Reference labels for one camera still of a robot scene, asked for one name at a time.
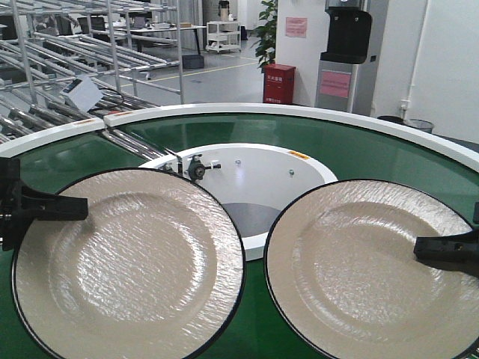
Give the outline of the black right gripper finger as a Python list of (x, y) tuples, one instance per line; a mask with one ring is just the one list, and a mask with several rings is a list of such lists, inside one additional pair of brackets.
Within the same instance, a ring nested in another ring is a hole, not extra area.
[(478, 230), (451, 236), (418, 237), (416, 260), (445, 271), (461, 271), (478, 277)]

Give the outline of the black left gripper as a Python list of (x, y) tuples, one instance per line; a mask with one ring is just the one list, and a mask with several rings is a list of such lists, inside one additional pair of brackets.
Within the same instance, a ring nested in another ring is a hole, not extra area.
[(88, 199), (21, 189), (20, 161), (1, 157), (1, 249), (10, 251), (22, 238), (20, 215), (41, 221), (81, 221), (88, 216)]

